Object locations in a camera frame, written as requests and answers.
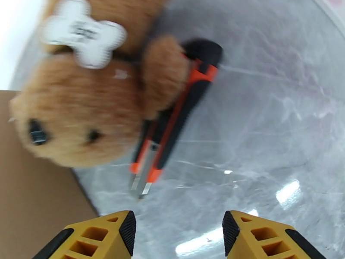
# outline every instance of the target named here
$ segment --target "orange and black utility knife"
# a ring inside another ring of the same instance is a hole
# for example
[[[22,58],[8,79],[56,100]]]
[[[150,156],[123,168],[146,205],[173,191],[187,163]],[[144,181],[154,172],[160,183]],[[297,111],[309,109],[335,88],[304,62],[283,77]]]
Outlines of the orange and black utility knife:
[[[189,114],[211,85],[222,59],[221,46],[209,40],[194,40],[183,47],[184,55],[192,60],[186,88],[177,102],[156,120],[144,121],[142,139],[134,155],[131,191],[139,198],[148,194],[161,175]]]

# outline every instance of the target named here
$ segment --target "white bone-shaped tag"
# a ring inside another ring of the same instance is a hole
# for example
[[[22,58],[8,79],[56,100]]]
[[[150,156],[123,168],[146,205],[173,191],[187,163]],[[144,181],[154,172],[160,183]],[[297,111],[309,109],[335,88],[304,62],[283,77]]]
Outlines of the white bone-shaped tag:
[[[111,21],[96,21],[90,17],[87,0],[61,0],[56,14],[43,27],[43,42],[71,47],[80,66],[88,69],[104,68],[112,51],[127,38],[125,28]]]

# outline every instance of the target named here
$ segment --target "black rubber pad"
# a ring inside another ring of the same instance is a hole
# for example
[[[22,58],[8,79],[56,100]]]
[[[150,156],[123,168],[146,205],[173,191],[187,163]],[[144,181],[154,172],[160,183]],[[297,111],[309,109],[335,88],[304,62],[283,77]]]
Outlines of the black rubber pad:
[[[316,248],[308,242],[296,230],[286,229],[285,232],[302,248],[303,251],[310,257],[310,259],[326,259]]]
[[[73,232],[72,228],[62,230],[32,259],[49,259]]]
[[[119,229],[124,244],[131,256],[133,256],[135,232],[137,230],[137,222],[133,211],[129,211],[126,219]]]
[[[223,219],[223,234],[224,234],[224,246],[225,256],[228,256],[232,247],[234,246],[238,235],[240,234],[240,228],[238,227],[231,212],[227,211]]]

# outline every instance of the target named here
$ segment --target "cardboard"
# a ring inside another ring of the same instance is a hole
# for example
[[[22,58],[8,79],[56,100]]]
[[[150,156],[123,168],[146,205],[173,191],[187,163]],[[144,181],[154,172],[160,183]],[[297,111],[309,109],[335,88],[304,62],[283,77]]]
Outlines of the cardboard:
[[[70,169],[22,148],[0,91],[0,259],[30,259],[65,226],[97,217]]]

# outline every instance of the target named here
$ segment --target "brown teddy bear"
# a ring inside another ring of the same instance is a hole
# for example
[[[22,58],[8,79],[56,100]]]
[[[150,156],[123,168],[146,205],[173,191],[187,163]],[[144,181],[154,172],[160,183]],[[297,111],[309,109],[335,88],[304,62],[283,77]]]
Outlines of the brown teddy bear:
[[[48,1],[43,21],[54,14],[59,1]],[[111,61],[104,68],[88,69],[65,46],[44,45],[51,55],[10,105],[24,146],[67,167],[91,167],[127,153],[142,121],[175,101],[189,71],[189,61],[172,36],[149,43],[139,66],[129,59],[142,48],[168,0],[87,1],[92,19],[115,22],[126,30]]]

